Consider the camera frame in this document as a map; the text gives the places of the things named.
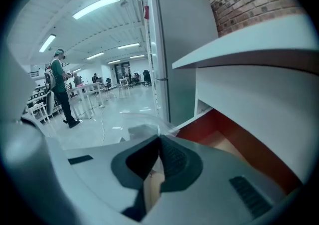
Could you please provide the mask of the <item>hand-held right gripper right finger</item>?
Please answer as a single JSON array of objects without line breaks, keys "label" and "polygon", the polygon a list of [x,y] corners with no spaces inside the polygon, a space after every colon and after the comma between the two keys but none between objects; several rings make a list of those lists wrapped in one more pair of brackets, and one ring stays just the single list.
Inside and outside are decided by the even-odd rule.
[{"label": "hand-held right gripper right finger", "polygon": [[164,171],[161,192],[186,190],[203,170],[203,161],[196,152],[164,135],[159,136],[159,158]]}]

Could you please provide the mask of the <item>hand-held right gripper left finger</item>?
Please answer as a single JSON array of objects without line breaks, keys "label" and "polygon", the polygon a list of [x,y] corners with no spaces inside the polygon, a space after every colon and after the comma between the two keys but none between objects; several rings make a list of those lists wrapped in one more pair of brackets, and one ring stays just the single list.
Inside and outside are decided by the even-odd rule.
[{"label": "hand-held right gripper left finger", "polygon": [[146,215],[144,181],[159,157],[159,137],[154,135],[145,141],[118,153],[111,161],[111,170],[119,183],[137,191],[134,204],[122,214],[140,222]]}]

